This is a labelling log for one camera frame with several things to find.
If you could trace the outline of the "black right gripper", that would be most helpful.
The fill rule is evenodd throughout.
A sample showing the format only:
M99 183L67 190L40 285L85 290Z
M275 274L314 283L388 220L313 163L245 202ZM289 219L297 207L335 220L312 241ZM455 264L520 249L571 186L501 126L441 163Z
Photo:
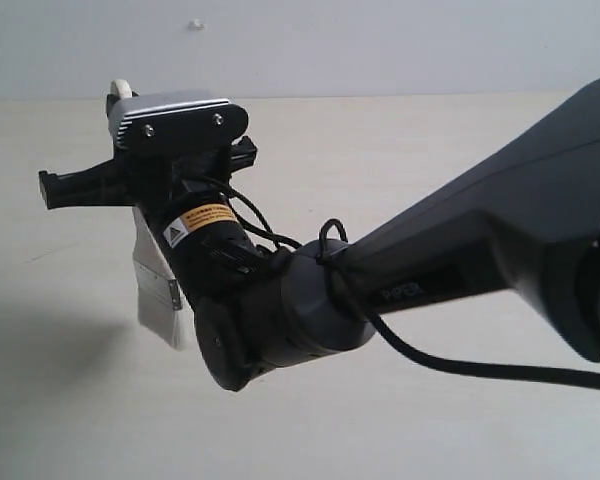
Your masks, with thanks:
M197 153L144 156L113 144L112 159L85 170L38 172L48 210L131 207L136 161L147 158L159 167L166 185L146 207L146 219L192 310L204 363L229 391L300 361L281 300L290 242L269 227L255 229L231 206L231 177L249 167L257 152L245 133L225 147ZM257 233L269 247L253 242Z

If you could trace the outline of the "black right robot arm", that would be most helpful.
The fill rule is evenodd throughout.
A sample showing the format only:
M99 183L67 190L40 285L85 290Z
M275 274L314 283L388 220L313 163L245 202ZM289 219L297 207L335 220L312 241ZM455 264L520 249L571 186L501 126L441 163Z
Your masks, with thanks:
M430 355L383 319L512 290L578 355L600 362L600 78L356 242L337 219L304 244L235 211L231 177L258 150L247 111L231 100L141 95L115 80L105 111L111 159L41 171L41 196L51 210L133 211L139 318L163 332L189 306L221 388L237 392L380 336L440 372L600 390L600 373Z

